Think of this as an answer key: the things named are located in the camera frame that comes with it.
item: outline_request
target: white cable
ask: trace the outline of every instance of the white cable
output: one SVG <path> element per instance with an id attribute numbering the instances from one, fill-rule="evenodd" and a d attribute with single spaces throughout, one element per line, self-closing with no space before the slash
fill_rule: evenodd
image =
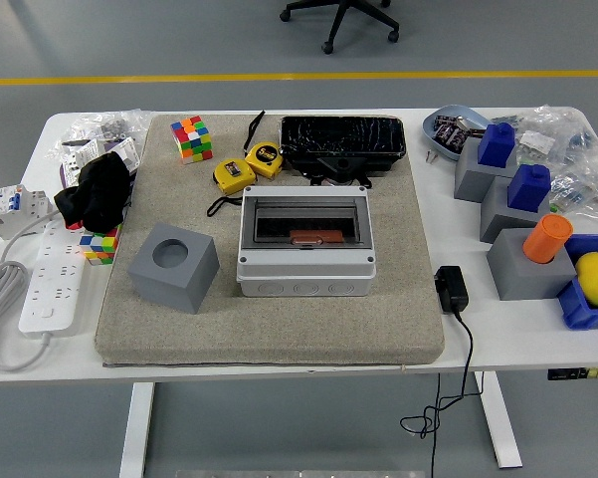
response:
<path id="1" fill-rule="evenodd" d="M 36 219 L 31 224 L 18 231 L 18 233 L 11 238 L 4 248 L 2 256 L 0 257 L 0 318 L 2 317 L 2 314 L 4 314 L 4 312 L 11 306 L 11 304 L 13 304 L 16 299 L 18 299 L 18 297 L 20 297 L 20 295 L 29 287 L 30 275 L 29 271 L 27 271 L 27 268 L 17 261 L 5 261 L 9 249 L 11 249 L 11 246 L 13 246 L 13 244 L 29 229 L 40 224 L 41 222 L 51 219 L 59 212 L 60 211 L 57 210 L 52 211 L 49 214 Z M 42 334 L 41 347 L 33 357 L 16 365 L 0 363 L 0 370 L 16 371 L 31 365 L 42 356 L 44 351 L 49 346 L 52 336 L 53 335 L 51 333 L 44 332 Z"/>

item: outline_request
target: power strip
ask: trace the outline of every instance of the power strip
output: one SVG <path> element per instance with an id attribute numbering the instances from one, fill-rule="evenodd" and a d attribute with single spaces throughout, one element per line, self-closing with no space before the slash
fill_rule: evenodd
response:
<path id="1" fill-rule="evenodd" d="M 68 337 L 75 332 L 86 263 L 80 249 L 83 231 L 66 229 L 62 219 L 46 225 L 18 325 L 28 338 L 38 339 L 43 332 Z"/>

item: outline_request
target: orange cylinder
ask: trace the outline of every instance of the orange cylinder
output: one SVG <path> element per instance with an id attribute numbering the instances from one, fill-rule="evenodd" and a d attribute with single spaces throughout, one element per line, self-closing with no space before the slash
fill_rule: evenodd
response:
<path id="1" fill-rule="evenodd" d="M 558 214 L 543 216 L 528 235 L 521 249 L 524 255 L 537 264 L 547 264 L 573 233 L 573 225 Z"/>

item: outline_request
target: white table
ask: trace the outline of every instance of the white table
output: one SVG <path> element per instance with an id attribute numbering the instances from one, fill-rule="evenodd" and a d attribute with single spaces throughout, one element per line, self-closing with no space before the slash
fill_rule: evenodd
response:
<path id="1" fill-rule="evenodd" d="M 598 366 L 598 331 L 571 332 L 561 318 L 556 300 L 501 302 L 498 299 L 486 259 L 490 245 L 479 241 L 480 205 L 453 198 L 455 164 L 443 157 L 425 162 L 429 145 L 422 133 L 422 121 L 434 110 L 355 110 L 301 111 L 301 114 L 392 115 L 405 125 L 407 149 L 414 176 L 432 270 L 441 265 L 462 268 L 470 303 L 463 313 L 475 338 L 471 370 L 545 369 Z M 505 116 L 519 109 L 478 109 L 487 118 Z M 253 114 L 258 112 L 195 112 L 196 114 Z M 288 115 L 298 112 L 269 112 Z M 57 164 L 45 158 L 56 140 L 79 114 L 51 117 L 42 131 L 22 182 L 29 190 L 46 191 L 53 197 L 61 188 Z M 572 219 L 576 232 L 598 233 L 598 223 Z M 25 237 L 9 257 L 33 267 L 39 238 Z M 0 254 L 3 243 L 0 240 Z M 415 366 L 203 366 L 203 367 L 120 367 L 101 366 L 93 339 L 100 304 L 109 275 L 106 267 L 87 267 L 78 304 L 80 327 L 76 335 L 51 341 L 37 363 L 16 373 L 0 371 L 0 382 L 45 383 L 76 381 L 146 382 L 137 385 L 130 408 L 127 443 L 122 460 L 122 476 L 139 476 L 152 400 L 157 381 L 207 378 L 279 377 L 325 374 L 446 372 L 464 368 L 468 341 L 453 316 L 443 317 L 446 346 L 433 363 Z M 24 298 L 13 306 L 0 323 L 0 359 L 18 362 L 30 357 L 39 347 L 37 341 L 22 337 L 17 321 Z M 500 466 L 521 466 L 514 447 L 512 431 L 494 373 L 488 373 L 483 395 L 492 437 Z"/>

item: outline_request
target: power adapter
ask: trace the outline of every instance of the power adapter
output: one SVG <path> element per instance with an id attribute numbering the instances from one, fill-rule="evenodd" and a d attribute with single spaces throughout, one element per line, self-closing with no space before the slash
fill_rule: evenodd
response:
<path id="1" fill-rule="evenodd" d="M 443 312 L 461 312 L 469 304 L 469 294 L 460 266 L 441 266 L 434 276 Z"/>

